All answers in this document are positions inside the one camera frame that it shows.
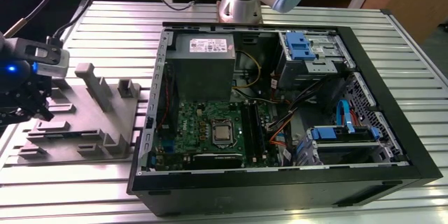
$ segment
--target green circuit board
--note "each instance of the green circuit board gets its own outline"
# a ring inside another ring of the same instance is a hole
[[[269,121],[270,110],[259,105],[261,118]],[[213,142],[213,120],[233,123],[234,144],[218,146]],[[230,102],[182,103],[179,107],[177,153],[234,152],[245,155],[241,104]]]

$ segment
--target aluminum extrusion table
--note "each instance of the aluminum extrusion table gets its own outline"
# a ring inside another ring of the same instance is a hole
[[[263,8],[267,24],[351,26],[387,86],[446,176],[425,187],[405,189],[362,207],[247,212],[158,218],[127,195],[131,159],[51,166],[18,165],[25,129],[11,125],[0,139],[0,220],[9,223],[443,223],[448,220],[448,81],[393,16],[379,10],[297,8],[279,14]],[[217,22],[217,6],[174,12],[161,3],[94,2],[66,32],[71,51],[67,80],[75,67],[95,64],[109,83],[133,78],[143,86],[134,142],[145,124],[163,21]]]

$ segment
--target yellow wire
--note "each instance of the yellow wire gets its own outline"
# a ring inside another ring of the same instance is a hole
[[[246,54],[251,58],[251,60],[255,62],[255,64],[258,65],[258,68],[259,68],[258,78],[255,79],[254,82],[251,82],[250,84],[243,85],[243,86],[233,86],[234,89],[243,89],[243,88],[251,87],[261,80],[262,66],[261,66],[259,62],[255,60],[255,58],[253,57],[253,55],[250,55],[246,51],[238,50],[237,52],[242,52],[243,54]]]

